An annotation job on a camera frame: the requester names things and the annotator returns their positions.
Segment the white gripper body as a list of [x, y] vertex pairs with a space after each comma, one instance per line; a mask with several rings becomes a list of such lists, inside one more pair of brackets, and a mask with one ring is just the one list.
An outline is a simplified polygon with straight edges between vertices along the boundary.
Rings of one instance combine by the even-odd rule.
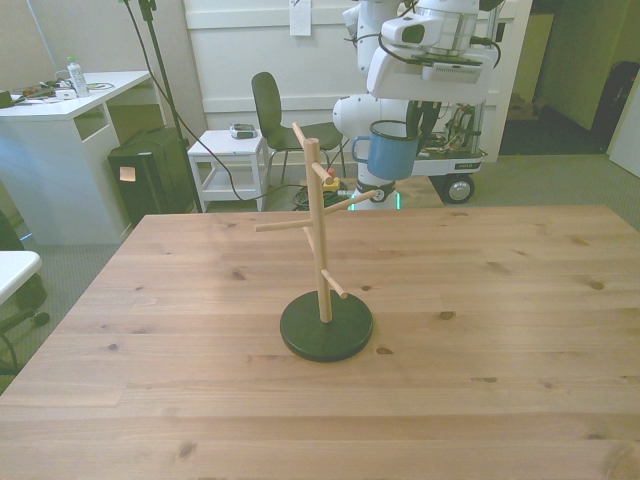
[[460, 56], [403, 59], [378, 47], [367, 89], [376, 98], [415, 101], [484, 101], [490, 86], [490, 50], [471, 48]]

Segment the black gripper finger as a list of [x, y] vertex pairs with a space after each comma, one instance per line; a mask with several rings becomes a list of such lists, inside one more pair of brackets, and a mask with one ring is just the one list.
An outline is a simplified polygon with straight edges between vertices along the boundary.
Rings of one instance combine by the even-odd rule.
[[422, 135], [429, 136], [439, 118], [441, 109], [440, 102], [424, 102], [422, 117]]
[[410, 101], [406, 111], [406, 130], [410, 137], [420, 138], [422, 121], [422, 101]]

